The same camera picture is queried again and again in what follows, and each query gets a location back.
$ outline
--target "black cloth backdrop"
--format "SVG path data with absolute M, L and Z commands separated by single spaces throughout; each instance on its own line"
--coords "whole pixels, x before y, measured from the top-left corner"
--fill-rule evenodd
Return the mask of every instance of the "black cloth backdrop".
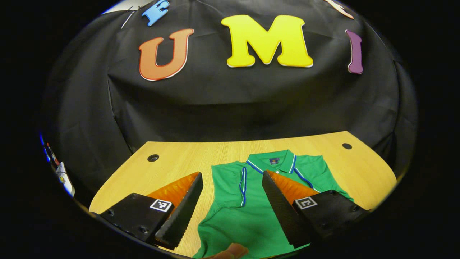
M 417 129 L 414 87 L 401 57 L 360 14 L 344 6 L 355 17 L 349 19 L 323 0 L 170 3 L 151 27 L 141 15 L 153 3 L 97 17 L 50 73 L 40 129 L 65 162 L 76 193 L 80 188 L 94 195 L 146 141 L 243 141 L 347 130 L 397 177 L 409 165 Z M 253 66 L 227 66 L 230 31 L 221 20 L 238 14 L 267 30 L 281 14 L 303 19 L 313 67 L 284 67 L 276 58 L 264 65 L 251 47 Z M 173 57 L 169 35 L 187 28 L 195 32 L 185 67 L 171 78 L 143 79 L 139 46 L 163 37 L 157 63 L 167 64 Z M 347 71 L 346 29 L 362 38 L 361 75 Z M 275 57 L 280 54 L 278 46 Z

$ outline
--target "letter m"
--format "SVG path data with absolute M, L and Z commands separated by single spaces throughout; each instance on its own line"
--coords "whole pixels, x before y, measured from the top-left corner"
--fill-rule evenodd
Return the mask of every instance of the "letter m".
M 281 43 L 282 53 L 278 56 L 281 65 L 313 66 L 302 31 L 305 22 L 298 17 L 279 15 L 268 31 L 248 15 L 226 17 L 221 23 L 230 29 L 232 56 L 227 59 L 229 67 L 252 66 L 255 63 L 255 57 L 248 53 L 248 43 L 266 65 L 270 64 Z

